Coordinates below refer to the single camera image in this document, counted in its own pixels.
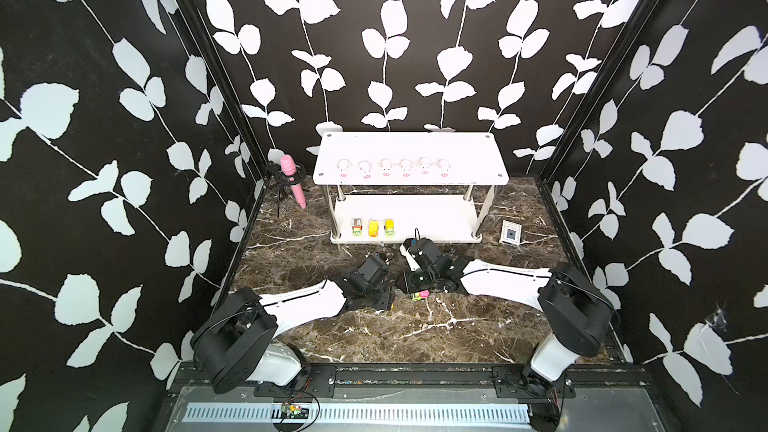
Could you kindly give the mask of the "green pink toy car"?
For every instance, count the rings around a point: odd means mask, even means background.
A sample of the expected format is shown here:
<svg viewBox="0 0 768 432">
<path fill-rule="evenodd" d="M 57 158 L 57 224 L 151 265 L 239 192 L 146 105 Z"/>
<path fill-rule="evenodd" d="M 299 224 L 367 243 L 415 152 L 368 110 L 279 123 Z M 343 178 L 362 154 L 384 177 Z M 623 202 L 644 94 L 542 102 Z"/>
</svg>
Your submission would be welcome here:
<svg viewBox="0 0 768 432">
<path fill-rule="evenodd" d="M 421 301 L 421 300 L 427 299 L 429 296 L 430 296 L 430 292 L 427 291 L 427 290 L 420 291 L 420 292 L 415 292 L 415 293 L 413 293 L 411 295 L 411 300 L 412 301 Z"/>
</svg>

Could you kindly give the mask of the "green cement mixer truck toy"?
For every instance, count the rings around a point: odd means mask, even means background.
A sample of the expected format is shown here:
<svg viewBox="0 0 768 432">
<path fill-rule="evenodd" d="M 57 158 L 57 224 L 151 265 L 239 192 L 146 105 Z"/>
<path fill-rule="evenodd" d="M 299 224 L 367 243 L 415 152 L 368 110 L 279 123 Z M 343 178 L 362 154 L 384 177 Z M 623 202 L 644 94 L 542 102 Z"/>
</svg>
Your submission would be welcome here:
<svg viewBox="0 0 768 432">
<path fill-rule="evenodd" d="M 392 219 L 386 219 L 384 221 L 384 232 L 387 237 L 394 237 L 396 235 L 394 221 Z"/>
</svg>

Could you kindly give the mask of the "yellow orange dump truck toy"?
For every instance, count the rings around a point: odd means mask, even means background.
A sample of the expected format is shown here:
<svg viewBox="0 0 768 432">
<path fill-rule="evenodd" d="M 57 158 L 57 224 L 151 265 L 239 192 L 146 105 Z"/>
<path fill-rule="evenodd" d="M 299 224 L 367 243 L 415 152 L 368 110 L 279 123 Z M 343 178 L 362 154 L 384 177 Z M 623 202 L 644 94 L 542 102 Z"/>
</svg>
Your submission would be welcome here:
<svg viewBox="0 0 768 432">
<path fill-rule="evenodd" d="M 380 230 L 379 221 L 375 220 L 375 219 L 371 219 L 368 222 L 368 229 L 367 229 L 368 236 L 369 237 L 378 237 L 379 236 L 379 230 Z"/>
</svg>

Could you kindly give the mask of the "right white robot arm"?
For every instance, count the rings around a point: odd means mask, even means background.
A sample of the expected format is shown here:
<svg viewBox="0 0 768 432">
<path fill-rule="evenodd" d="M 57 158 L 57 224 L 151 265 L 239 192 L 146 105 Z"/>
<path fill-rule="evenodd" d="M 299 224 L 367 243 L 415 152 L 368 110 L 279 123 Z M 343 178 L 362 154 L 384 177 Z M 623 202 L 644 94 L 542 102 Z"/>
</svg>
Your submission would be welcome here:
<svg viewBox="0 0 768 432">
<path fill-rule="evenodd" d="M 396 279 L 406 294 L 422 291 L 464 293 L 523 304 L 541 312 L 550 334 L 527 362 L 530 380 L 554 383 L 580 357 L 596 356 L 614 316 L 613 304 L 575 266 L 524 269 L 468 256 L 424 255 L 408 261 Z"/>
</svg>

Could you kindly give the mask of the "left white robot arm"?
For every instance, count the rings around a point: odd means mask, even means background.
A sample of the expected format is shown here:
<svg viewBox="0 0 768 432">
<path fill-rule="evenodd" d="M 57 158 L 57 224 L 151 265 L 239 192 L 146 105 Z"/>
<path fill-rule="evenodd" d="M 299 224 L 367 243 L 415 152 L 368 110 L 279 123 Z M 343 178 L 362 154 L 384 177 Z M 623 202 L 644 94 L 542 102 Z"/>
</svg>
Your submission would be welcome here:
<svg viewBox="0 0 768 432">
<path fill-rule="evenodd" d="M 191 339 L 193 360 L 217 394 L 245 382 L 303 388 L 311 367 L 302 353 L 277 340 L 316 320 L 370 308 L 387 311 L 394 300 L 385 282 L 384 255 L 368 255 L 358 266 L 323 281 L 281 294 L 260 296 L 250 288 L 230 294 Z"/>
</svg>

